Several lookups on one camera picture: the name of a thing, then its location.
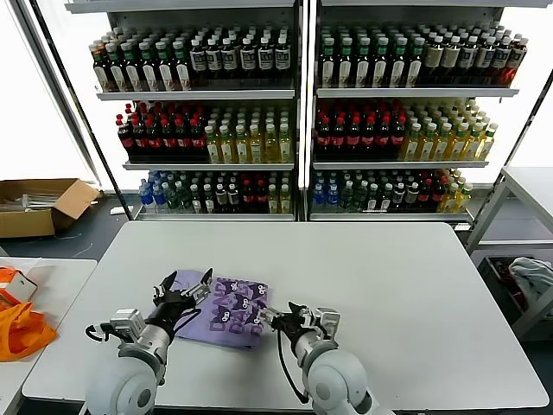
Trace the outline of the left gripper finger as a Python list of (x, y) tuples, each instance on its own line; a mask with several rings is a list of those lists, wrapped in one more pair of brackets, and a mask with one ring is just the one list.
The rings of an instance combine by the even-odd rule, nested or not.
[(172, 291), (171, 287), (175, 282), (177, 271), (173, 271), (159, 285), (154, 286), (154, 299), (175, 299), (179, 296), (176, 291)]
[(210, 268), (204, 273), (199, 271), (185, 270), (183, 275), (188, 283), (186, 289), (181, 294), (183, 297), (190, 297), (196, 303), (202, 303), (211, 293), (211, 283), (213, 280), (213, 269)]

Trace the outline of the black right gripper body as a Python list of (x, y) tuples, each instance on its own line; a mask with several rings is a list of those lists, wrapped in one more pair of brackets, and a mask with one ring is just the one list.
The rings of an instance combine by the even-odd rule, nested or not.
[(309, 307), (276, 314), (276, 331), (284, 334), (289, 340), (295, 340), (308, 332), (314, 332), (313, 313)]

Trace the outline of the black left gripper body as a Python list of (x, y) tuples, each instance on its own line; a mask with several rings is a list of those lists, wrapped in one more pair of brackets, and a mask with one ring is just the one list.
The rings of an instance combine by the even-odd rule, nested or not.
[(155, 288), (153, 303), (155, 312), (185, 312), (194, 310), (203, 299), (203, 288), (173, 291)]

